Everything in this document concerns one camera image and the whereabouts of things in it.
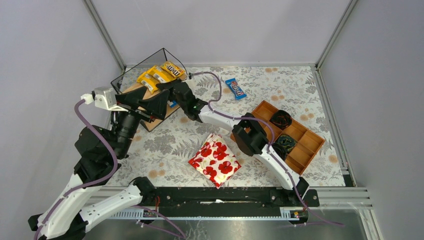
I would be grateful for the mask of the yellow candy bar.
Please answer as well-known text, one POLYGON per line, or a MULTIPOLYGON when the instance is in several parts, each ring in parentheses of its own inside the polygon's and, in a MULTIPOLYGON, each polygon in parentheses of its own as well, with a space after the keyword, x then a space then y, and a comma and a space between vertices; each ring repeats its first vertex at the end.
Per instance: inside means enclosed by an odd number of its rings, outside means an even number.
POLYGON ((137 78, 137 82, 142 84, 144 87, 148 88, 151 94, 159 90, 159 88, 157 87, 159 81, 147 72, 142 73, 137 78))
POLYGON ((168 73, 166 70, 162 69, 161 67, 154 65, 151 67, 147 73, 151 75, 153 78, 155 78, 157 81, 162 83, 169 83, 176 79, 175 76, 168 73))

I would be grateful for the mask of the blue white candy bar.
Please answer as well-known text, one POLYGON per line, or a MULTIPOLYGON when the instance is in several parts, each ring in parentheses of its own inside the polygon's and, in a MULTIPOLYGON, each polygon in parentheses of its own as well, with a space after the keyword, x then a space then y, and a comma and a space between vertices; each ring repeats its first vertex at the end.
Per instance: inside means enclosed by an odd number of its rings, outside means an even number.
POLYGON ((179 106, 178 103, 175 100, 173 100, 173 101, 169 100, 167 103, 168 103, 168 105, 171 109, 177 108, 179 106))

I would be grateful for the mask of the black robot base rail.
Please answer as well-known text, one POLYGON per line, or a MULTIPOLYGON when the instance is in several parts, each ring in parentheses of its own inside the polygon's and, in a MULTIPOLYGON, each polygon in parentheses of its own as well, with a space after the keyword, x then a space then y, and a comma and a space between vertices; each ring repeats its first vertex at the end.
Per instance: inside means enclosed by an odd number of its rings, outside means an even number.
POLYGON ((139 206, 150 207, 171 218, 279 217, 283 208, 319 207, 316 190, 281 187, 142 187, 139 206))

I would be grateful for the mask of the yellow m&m candy bag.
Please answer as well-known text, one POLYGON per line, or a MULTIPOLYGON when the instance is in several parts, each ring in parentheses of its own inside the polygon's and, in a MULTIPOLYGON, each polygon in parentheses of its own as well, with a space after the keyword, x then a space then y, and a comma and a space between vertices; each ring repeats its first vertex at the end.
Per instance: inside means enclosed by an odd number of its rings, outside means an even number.
POLYGON ((167 73, 172 75, 174 78, 180 78, 183 76, 186 71, 174 64, 172 61, 166 61, 160 66, 163 70, 165 70, 167 73))

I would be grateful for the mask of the blue m&m candy bag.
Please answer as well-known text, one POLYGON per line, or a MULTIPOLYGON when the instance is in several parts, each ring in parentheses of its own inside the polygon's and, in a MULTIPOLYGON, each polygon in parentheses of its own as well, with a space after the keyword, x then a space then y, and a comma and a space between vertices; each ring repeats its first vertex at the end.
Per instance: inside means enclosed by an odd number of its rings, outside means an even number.
POLYGON ((231 79, 225 80, 224 83, 230 89, 230 91, 233 93, 235 100, 238 101, 238 100, 241 100, 241 99, 247 97, 247 94, 241 88, 241 86, 237 82, 236 78, 231 78, 231 79))

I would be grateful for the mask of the red poppy folded cloth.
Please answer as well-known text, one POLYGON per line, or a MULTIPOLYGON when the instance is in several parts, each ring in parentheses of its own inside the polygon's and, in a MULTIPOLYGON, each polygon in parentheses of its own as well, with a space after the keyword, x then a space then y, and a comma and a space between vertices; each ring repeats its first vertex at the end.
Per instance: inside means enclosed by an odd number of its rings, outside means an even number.
POLYGON ((217 189, 242 167, 223 137, 215 133, 209 134, 188 164, 210 180, 217 189))

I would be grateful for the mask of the brown wooden divided tray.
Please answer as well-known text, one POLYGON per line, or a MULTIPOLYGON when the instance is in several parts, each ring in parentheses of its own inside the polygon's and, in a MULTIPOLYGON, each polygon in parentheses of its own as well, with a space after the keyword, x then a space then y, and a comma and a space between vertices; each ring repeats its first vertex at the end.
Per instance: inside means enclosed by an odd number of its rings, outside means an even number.
POLYGON ((325 143, 322 137, 294 120, 287 111, 277 109, 265 100, 251 113, 255 118, 269 124, 270 128, 260 123, 267 139, 286 148, 285 162, 299 175, 305 171, 325 143))

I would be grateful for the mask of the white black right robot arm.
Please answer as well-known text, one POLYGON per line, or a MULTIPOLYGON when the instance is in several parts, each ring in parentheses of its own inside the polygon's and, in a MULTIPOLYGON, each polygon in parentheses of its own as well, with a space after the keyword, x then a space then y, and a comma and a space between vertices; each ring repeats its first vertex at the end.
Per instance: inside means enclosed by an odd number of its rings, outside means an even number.
POLYGON ((169 96, 176 100, 186 116, 200 123, 212 124, 230 131, 235 138, 238 148, 248 156, 253 156, 264 164, 277 178, 281 187, 291 194, 297 195, 302 200, 309 190, 309 183, 295 172, 272 146, 268 140, 266 126, 274 139, 274 131, 270 124, 255 118, 251 113, 244 115, 230 115, 212 109, 211 105, 194 96, 188 84, 184 81, 174 80, 160 83, 158 89, 167 90, 169 96))

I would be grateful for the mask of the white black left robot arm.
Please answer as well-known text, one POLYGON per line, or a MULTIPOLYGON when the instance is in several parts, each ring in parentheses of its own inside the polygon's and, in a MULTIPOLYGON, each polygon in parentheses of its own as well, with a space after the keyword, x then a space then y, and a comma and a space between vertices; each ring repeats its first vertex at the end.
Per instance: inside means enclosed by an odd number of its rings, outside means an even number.
POLYGON ((93 227, 128 207, 141 203, 159 203, 156 188, 147 177, 137 177, 120 193, 86 206, 121 167, 128 157, 138 126, 143 120, 164 119, 170 92, 165 89, 145 98, 146 87, 116 94, 113 88, 98 87, 83 94, 74 111, 85 127, 75 148, 80 159, 55 203, 45 212, 33 215, 28 224, 36 240, 81 240, 93 227), (117 114, 111 129, 90 124, 80 106, 95 104, 117 114))

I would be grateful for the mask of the floral patterned table mat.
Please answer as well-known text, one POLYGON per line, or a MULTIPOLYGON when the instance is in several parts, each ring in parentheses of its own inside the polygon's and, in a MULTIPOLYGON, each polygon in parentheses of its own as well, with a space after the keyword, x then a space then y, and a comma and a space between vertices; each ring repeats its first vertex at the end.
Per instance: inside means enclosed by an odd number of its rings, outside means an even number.
MULTIPOLYGON (((310 66, 188 67, 193 94, 213 100, 213 108, 229 115, 252 112, 262 101, 288 112, 324 139, 302 176, 312 187, 343 187, 345 180, 329 122, 310 66)), ((157 187, 214 187, 228 173, 226 187, 274 187, 279 182, 260 161, 243 154, 231 133, 213 124, 190 120, 176 110, 154 130, 139 127, 128 157, 108 181, 125 187, 148 177, 157 187)))

